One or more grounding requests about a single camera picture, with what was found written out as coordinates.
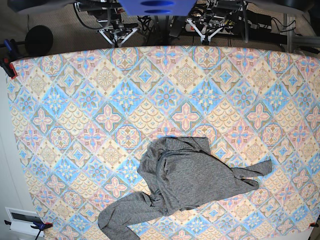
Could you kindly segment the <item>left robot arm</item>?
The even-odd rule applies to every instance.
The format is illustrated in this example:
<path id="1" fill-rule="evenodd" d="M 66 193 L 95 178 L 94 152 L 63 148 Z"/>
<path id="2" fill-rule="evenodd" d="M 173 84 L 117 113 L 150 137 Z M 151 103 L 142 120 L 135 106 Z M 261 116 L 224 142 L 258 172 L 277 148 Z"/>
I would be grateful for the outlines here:
<path id="1" fill-rule="evenodd" d="M 185 30 L 196 33 L 203 45 L 209 45 L 220 33 L 240 35 L 249 42 L 248 3 L 243 0 L 200 0 L 190 10 Z"/>

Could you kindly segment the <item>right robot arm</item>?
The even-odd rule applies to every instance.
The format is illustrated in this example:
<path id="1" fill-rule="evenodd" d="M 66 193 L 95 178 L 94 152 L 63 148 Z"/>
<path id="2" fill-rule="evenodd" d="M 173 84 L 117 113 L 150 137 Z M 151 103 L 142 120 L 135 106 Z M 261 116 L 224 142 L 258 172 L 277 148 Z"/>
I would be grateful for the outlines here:
<path id="1" fill-rule="evenodd" d="M 77 0 L 72 4 L 74 13 L 80 24 L 100 34 L 112 48 L 121 48 L 122 45 L 140 28 L 138 23 L 123 23 L 122 5 L 114 0 Z M 99 27 L 92 27 L 81 19 L 79 13 L 87 12 L 96 18 Z"/>

